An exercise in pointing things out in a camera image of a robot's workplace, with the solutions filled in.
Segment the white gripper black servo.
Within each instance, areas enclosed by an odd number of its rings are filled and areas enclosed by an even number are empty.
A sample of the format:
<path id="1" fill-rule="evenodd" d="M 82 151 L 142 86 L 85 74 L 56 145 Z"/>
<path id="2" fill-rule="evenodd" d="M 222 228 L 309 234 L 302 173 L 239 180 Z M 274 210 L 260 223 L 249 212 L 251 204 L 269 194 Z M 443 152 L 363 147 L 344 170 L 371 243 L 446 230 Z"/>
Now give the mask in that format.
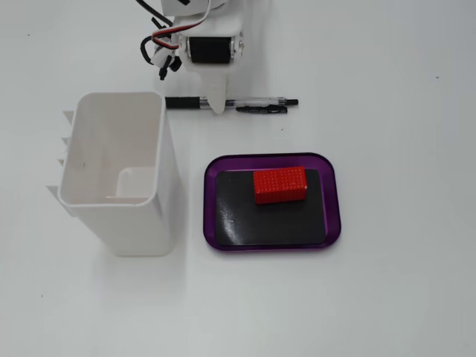
<path id="1" fill-rule="evenodd" d="M 243 28 L 243 18 L 207 18 L 200 25 L 182 31 L 182 61 L 196 67 L 233 68 L 243 57 Z M 216 114 L 222 114 L 225 111 L 227 76 L 208 73 L 200 77 L 209 107 Z"/>

